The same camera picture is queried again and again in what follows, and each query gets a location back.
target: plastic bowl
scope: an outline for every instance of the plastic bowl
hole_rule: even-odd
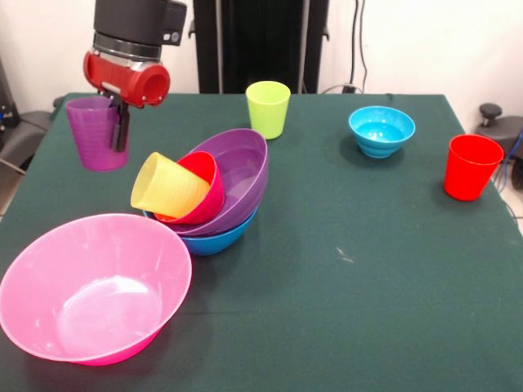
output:
[[[170,225],[184,237],[224,233],[245,221],[262,201],[269,180],[269,152],[263,136],[252,129],[231,129],[194,147],[212,154],[226,193],[223,208],[200,225]]]
[[[88,216],[31,243],[0,283],[0,324],[22,350],[92,366],[144,349],[190,285],[186,245],[143,216]]]
[[[349,117],[361,151],[371,158],[386,158],[394,154],[416,131],[407,114],[385,106],[367,106]]]
[[[207,181],[211,185],[209,191],[193,211],[181,218],[160,214],[154,214],[154,216],[160,222],[171,224],[198,224],[210,221],[220,212],[226,200],[216,160],[210,153],[196,151],[180,159],[178,164]]]
[[[148,218],[154,219],[153,214],[143,211]],[[212,235],[208,237],[181,237],[181,240],[189,249],[189,253],[195,256],[210,256],[227,249],[230,245],[236,242],[242,236],[245,230],[249,227],[256,215],[257,209],[251,214],[247,220],[239,226],[226,231],[225,233]]]

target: plastic cup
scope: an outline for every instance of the plastic cup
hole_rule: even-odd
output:
[[[65,112],[73,132],[74,143],[82,165],[94,172],[107,172],[124,167],[127,163],[127,146],[117,153],[111,148],[118,111],[110,106],[111,100],[92,96],[70,100]]]
[[[502,159],[503,149],[488,137],[455,136],[449,143],[445,191],[457,200],[476,200]]]
[[[209,183],[169,158],[152,153],[132,187],[131,205],[157,214],[181,217],[194,210]]]
[[[226,200],[225,190],[221,182],[220,170],[214,157],[205,151],[187,154],[178,161],[180,166],[190,170],[196,176],[207,181],[211,187],[202,202],[194,210],[181,218],[154,214],[163,223],[192,224],[204,223],[214,218],[223,207]]]
[[[251,128],[266,139],[274,139],[284,131],[291,91],[280,82],[256,82],[247,87],[248,113]]]

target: yellow-green cup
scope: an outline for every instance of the yellow-green cup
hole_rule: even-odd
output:
[[[192,171],[152,153],[144,162],[132,187],[131,205],[179,218],[194,210],[209,191],[209,183]]]
[[[284,131],[291,96],[288,87],[280,82],[256,82],[247,87],[245,95],[251,128],[266,139],[280,136]]]

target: red bowl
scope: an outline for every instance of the red bowl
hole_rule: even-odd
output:
[[[211,186],[205,198],[187,215],[179,218],[154,214],[156,219],[168,224],[192,224],[197,225],[210,221],[223,207],[226,200],[223,183],[221,182],[220,170],[214,157],[205,151],[196,151],[187,154],[178,161],[178,164],[190,170],[196,176],[206,180]]]

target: purple bowl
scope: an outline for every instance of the purple bowl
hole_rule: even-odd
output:
[[[226,232],[245,221],[262,201],[269,180],[269,151],[252,129],[231,129],[191,150],[206,151],[220,168],[226,200],[214,219],[199,225],[169,225],[179,235],[207,236]]]

